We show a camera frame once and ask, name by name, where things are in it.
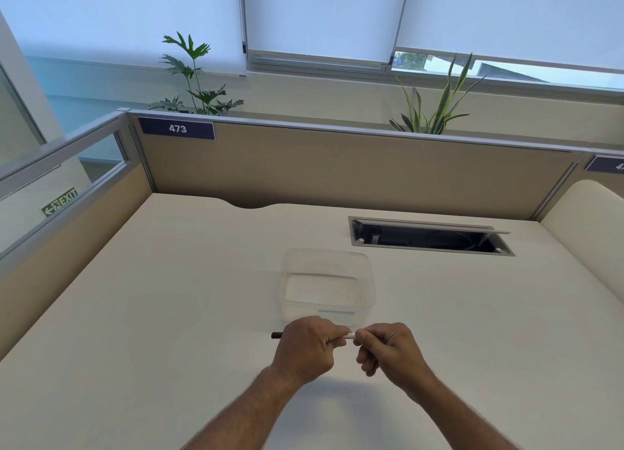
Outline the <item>person's left hand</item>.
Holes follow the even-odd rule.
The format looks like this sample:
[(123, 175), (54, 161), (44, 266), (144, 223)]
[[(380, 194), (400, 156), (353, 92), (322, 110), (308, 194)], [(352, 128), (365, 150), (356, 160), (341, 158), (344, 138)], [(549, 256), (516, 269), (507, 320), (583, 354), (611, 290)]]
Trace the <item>person's left hand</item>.
[(270, 368), (290, 386), (300, 388), (327, 373), (334, 365), (332, 354), (323, 354), (319, 340), (319, 316), (292, 321), (283, 330)]

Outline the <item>white roller blind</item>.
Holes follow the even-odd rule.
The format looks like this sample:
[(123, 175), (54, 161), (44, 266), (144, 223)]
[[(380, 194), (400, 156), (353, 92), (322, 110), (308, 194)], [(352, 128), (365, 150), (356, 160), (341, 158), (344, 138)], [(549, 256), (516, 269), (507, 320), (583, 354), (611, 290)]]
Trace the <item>white roller blind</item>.
[(382, 65), (406, 0), (243, 0), (248, 54)]
[(396, 48), (624, 73), (624, 0), (406, 0)]
[(198, 65), (245, 75), (240, 0), (0, 0), (22, 52), (30, 57), (159, 67), (183, 55), (164, 35), (210, 45)]

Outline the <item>dark blue number label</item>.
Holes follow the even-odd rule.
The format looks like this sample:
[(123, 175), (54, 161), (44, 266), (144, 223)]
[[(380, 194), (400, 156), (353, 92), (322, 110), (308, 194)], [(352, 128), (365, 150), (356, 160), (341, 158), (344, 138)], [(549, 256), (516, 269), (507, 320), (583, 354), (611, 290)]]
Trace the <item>dark blue number label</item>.
[(624, 156), (595, 155), (584, 170), (624, 175)]
[(176, 119), (138, 117), (141, 130), (146, 135), (215, 140), (212, 122), (194, 122)]

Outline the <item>white pen with dark cap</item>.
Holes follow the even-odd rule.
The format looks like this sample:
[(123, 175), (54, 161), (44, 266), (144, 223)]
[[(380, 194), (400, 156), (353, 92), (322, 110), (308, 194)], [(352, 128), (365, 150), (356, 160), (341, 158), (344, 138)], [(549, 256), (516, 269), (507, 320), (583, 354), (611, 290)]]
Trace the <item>white pen with dark cap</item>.
[[(271, 337), (271, 339), (281, 339), (283, 337), (283, 332), (281, 332), (281, 331), (280, 332), (279, 331), (278, 332), (274, 331), (274, 332), (271, 333), (270, 337)], [(354, 333), (349, 333), (347, 335), (344, 335), (344, 339), (345, 340), (354, 340), (355, 339), (355, 334)]]

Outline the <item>person's right forearm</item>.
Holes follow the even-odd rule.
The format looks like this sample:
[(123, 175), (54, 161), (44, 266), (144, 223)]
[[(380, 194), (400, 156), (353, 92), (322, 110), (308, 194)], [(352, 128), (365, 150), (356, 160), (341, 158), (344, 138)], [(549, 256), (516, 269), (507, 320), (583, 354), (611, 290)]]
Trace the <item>person's right forearm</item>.
[(442, 433), (452, 450), (520, 450), (432, 373), (397, 382)]

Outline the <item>clear plastic container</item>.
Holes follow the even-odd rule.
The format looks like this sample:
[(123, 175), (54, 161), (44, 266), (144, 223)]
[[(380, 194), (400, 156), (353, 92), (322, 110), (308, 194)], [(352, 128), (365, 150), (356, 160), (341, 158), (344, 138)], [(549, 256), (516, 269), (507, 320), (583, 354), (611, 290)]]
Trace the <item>clear plastic container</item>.
[(278, 301), (284, 323), (319, 316), (360, 328), (376, 305), (370, 260), (349, 251), (289, 249), (281, 262)]

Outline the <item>beige cubicle partition panel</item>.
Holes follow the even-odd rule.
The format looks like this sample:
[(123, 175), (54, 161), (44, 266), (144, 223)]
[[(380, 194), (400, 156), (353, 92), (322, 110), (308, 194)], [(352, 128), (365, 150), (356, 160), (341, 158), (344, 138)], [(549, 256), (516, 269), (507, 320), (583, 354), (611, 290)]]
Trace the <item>beige cubicle partition panel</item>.
[[(578, 164), (571, 146), (132, 110), (156, 193), (534, 219)], [(138, 117), (212, 122), (216, 139), (146, 135)]]

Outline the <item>glass-topped side partition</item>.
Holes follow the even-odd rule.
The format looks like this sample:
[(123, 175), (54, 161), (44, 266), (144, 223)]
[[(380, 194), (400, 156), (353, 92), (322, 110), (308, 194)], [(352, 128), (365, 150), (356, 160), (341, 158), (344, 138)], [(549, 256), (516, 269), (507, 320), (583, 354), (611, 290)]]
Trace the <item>glass-topped side partition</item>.
[(155, 191), (130, 114), (0, 169), (0, 362)]

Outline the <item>broad-leaf green plant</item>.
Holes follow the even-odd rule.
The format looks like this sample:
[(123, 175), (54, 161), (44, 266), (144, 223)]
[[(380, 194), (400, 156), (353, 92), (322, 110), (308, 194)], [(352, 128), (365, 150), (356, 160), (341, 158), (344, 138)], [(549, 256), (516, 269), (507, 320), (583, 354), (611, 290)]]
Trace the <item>broad-leaf green plant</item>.
[(197, 65), (197, 61), (207, 56), (211, 50), (209, 44), (196, 44), (191, 35), (183, 36), (180, 32), (176, 32), (175, 37), (164, 35), (162, 43), (177, 46), (190, 60), (190, 64), (188, 65), (183, 60), (166, 53), (160, 57), (160, 63), (167, 66), (166, 71), (168, 73), (171, 75), (183, 76), (186, 83), (186, 92), (191, 97), (191, 106), (187, 107), (184, 104), (182, 95), (176, 95), (170, 99), (164, 98), (151, 103), (148, 107), (149, 110), (195, 115), (227, 116), (232, 109), (245, 104), (243, 99), (225, 100), (225, 96), (227, 95), (226, 84), (223, 84), (216, 90), (204, 90), (202, 88), (200, 75), (204, 74), (204, 70)]

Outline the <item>person's right hand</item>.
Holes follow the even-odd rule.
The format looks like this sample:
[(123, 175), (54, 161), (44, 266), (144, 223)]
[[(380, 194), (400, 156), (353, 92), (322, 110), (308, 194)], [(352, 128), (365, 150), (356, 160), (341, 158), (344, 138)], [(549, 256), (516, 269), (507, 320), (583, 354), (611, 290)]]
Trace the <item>person's right hand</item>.
[(374, 336), (353, 340), (359, 347), (356, 362), (368, 377), (378, 369), (397, 386), (408, 374), (433, 373), (418, 346), (411, 330), (403, 323), (375, 323), (370, 326), (390, 326), (391, 337), (378, 340)]

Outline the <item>green exit sign sticker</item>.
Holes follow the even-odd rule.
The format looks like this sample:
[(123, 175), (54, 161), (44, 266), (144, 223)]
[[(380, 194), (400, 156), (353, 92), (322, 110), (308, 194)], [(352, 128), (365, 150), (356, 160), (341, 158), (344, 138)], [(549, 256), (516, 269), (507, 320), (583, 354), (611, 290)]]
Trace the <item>green exit sign sticker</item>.
[(57, 198), (48, 202), (40, 210), (45, 218), (49, 218), (56, 212), (66, 208), (67, 205), (71, 204), (78, 197), (79, 192), (76, 190), (75, 187), (72, 187), (66, 192), (62, 193)]

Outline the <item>person's left forearm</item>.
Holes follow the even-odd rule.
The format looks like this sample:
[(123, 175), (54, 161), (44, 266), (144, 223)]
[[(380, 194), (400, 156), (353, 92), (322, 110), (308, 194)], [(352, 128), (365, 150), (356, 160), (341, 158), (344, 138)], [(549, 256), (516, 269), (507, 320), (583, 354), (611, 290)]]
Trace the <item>person's left forearm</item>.
[(299, 370), (264, 368), (181, 450), (262, 450), (285, 406), (306, 384)]

